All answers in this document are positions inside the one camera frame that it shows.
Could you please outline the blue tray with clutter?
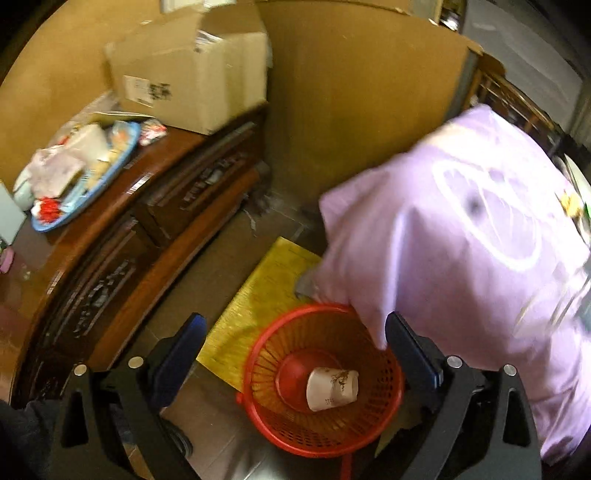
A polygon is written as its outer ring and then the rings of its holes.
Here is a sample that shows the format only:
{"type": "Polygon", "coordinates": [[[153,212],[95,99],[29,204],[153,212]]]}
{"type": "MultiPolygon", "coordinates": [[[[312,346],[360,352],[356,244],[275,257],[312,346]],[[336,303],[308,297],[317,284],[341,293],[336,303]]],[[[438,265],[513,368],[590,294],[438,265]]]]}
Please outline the blue tray with clutter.
{"type": "Polygon", "coordinates": [[[13,188],[33,229],[47,233],[60,228],[90,206],[131,159],[140,130],[129,119],[90,122],[37,150],[13,188]]]}

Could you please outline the purple bed sheet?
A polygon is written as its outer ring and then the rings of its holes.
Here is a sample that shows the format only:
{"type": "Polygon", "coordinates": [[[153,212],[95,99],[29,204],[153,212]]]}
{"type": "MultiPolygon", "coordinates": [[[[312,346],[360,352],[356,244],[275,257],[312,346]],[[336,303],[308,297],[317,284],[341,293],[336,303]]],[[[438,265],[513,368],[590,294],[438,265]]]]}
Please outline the purple bed sheet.
{"type": "Polygon", "coordinates": [[[590,431],[590,250],[560,202],[571,189],[530,136],[473,107],[322,196],[315,296],[352,306],[379,348],[396,311],[474,368],[514,365],[557,463],[590,431]]]}

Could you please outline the dark wooden dresser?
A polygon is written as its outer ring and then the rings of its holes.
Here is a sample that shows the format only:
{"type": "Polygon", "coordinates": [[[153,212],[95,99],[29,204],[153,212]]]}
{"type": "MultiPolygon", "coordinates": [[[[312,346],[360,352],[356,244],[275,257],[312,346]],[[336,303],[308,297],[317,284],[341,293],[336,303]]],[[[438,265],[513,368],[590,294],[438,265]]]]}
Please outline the dark wooden dresser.
{"type": "Polygon", "coordinates": [[[25,224],[1,276],[1,397],[58,397],[70,370],[109,369],[162,295],[266,177],[257,107],[211,136],[170,129],[82,214],[25,224]]]}

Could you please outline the yellow gold floor mat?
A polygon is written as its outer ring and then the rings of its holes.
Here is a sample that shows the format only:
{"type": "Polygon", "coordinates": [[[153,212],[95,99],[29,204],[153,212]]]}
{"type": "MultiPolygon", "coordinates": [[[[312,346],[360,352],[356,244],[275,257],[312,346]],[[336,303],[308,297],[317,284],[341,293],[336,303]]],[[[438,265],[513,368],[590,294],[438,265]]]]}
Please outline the yellow gold floor mat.
{"type": "Polygon", "coordinates": [[[304,304],[296,295],[297,281],[320,261],[304,247],[277,238],[207,334],[197,355],[200,365],[242,391],[245,361],[253,344],[270,323],[304,304]]]}

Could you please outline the red plastic trash basket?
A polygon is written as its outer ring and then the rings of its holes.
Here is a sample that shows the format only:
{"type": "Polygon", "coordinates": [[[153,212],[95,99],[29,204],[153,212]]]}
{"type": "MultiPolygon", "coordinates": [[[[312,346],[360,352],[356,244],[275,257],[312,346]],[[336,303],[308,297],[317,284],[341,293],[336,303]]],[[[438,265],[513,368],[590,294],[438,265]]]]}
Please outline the red plastic trash basket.
{"type": "Polygon", "coordinates": [[[308,304],[281,315],[253,343],[243,367],[242,405],[253,425],[273,445],[308,458],[366,447],[396,415],[403,395],[396,357],[374,345],[345,305],[308,304]],[[305,390],[317,367],[358,372],[358,399],[311,411],[305,390]]]}

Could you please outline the black boot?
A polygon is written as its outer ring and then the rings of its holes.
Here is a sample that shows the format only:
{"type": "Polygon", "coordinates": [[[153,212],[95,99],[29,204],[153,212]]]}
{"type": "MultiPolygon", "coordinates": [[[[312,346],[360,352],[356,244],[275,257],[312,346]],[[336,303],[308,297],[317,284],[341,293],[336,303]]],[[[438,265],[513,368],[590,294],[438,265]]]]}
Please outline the black boot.
{"type": "Polygon", "coordinates": [[[178,450],[183,454],[183,457],[185,459],[190,458],[193,453],[193,446],[186,434],[178,426],[165,418],[161,418],[161,424],[178,450]]]}

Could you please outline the white paper cup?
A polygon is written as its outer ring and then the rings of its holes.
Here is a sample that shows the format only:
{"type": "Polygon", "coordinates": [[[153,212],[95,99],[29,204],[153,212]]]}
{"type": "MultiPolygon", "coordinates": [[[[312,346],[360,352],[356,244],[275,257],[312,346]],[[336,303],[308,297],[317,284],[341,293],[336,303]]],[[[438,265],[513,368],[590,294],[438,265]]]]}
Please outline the white paper cup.
{"type": "Polygon", "coordinates": [[[359,389],[357,371],[320,367],[308,376],[305,399],[312,412],[324,411],[356,402],[359,389]]]}

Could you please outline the cardboard box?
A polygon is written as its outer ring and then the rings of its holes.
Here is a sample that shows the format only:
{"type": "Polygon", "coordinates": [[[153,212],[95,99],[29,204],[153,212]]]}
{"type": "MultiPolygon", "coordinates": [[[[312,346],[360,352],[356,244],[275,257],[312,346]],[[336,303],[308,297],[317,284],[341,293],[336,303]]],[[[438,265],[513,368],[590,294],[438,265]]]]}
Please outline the cardboard box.
{"type": "Polygon", "coordinates": [[[266,103],[270,43],[252,3],[187,6],[105,48],[121,107],[211,135],[266,103]]]}

